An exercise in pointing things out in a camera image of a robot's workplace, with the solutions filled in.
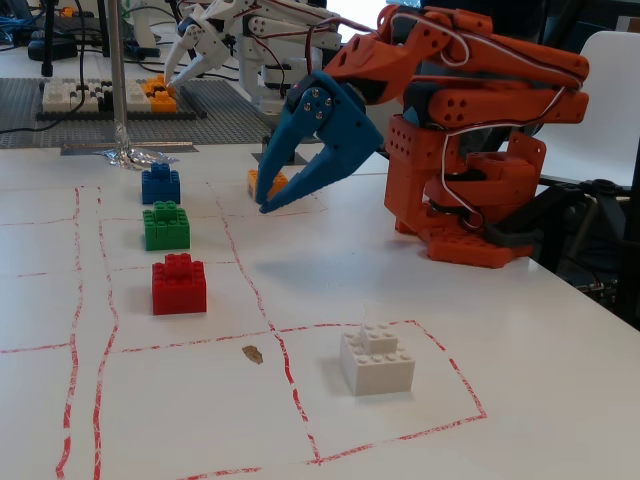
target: metal pole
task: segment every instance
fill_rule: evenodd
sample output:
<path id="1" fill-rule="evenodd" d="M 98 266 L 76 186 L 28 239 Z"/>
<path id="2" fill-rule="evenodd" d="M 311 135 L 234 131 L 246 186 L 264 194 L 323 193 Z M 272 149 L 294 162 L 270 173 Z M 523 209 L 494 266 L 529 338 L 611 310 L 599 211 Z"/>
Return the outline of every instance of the metal pole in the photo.
<path id="1" fill-rule="evenodd" d="M 116 143 L 119 130 L 127 128 L 127 92 L 124 81 L 124 55 L 122 52 L 122 12 L 119 0 L 107 0 L 109 11 L 109 45 L 111 50 L 111 80 L 113 82 L 113 120 Z"/>

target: white chair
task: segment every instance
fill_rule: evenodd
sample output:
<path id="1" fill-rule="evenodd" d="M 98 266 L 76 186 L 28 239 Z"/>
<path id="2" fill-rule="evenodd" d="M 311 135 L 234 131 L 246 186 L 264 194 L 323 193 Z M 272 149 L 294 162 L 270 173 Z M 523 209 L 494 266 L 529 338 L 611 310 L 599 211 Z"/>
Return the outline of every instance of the white chair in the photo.
<path id="1" fill-rule="evenodd" d="M 631 185 L 640 138 L 640 34 L 599 32 L 584 46 L 590 96 L 578 125 L 545 125 L 543 175 Z"/>

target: table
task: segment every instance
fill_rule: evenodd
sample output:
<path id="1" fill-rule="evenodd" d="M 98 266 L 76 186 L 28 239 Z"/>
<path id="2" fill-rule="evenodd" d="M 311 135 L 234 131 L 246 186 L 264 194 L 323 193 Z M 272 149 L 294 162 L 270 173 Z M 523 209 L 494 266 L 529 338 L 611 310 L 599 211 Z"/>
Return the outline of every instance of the table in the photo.
<path id="1" fill-rule="evenodd" d="M 198 148 L 175 168 L 209 311 L 162 318 L 140 174 L 0 151 L 4 477 L 637 478 L 636 331 L 528 259 L 424 258 L 381 157 L 262 216 L 260 145 Z M 351 396 L 339 339 L 363 321 L 396 325 L 411 393 Z"/>

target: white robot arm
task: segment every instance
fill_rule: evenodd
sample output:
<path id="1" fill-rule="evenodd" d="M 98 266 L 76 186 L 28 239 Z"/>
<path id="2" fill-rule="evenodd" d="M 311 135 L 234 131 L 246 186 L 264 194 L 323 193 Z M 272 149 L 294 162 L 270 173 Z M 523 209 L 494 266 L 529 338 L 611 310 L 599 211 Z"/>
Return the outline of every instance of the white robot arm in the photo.
<path id="1" fill-rule="evenodd" d="M 307 74 L 304 44 L 309 27 L 338 16 L 312 2 L 215 0 L 206 10 L 200 5 L 190 7 L 189 17 L 178 26 L 179 38 L 165 63 L 165 78 L 175 86 L 218 69 L 235 48 L 241 87 L 262 111 L 279 113 L 285 90 Z M 341 36 L 335 26 L 316 32 L 312 57 L 314 66 L 321 67 L 322 51 L 338 51 Z M 190 48 L 198 55 L 174 77 L 175 67 Z M 258 74 L 264 86 L 258 84 Z"/>

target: baseplate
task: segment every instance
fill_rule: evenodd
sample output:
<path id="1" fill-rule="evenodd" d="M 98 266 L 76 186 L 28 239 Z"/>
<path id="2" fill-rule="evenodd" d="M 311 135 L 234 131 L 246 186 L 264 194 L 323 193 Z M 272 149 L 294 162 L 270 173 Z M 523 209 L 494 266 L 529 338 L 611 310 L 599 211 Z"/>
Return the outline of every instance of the baseplate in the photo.
<path id="1" fill-rule="evenodd" d="M 0 78 L 0 130 L 15 127 L 43 127 L 35 120 L 42 110 L 39 78 Z M 188 91 L 209 115 L 191 121 L 132 120 L 129 136 L 133 142 L 185 142 L 195 145 L 261 143 L 270 133 L 258 111 L 226 81 L 191 80 Z M 182 105 L 181 92 L 176 92 Z M 45 132 L 18 132 L 0 136 L 0 148 L 49 148 L 65 143 L 105 143 L 113 141 L 110 120 L 64 121 Z"/>

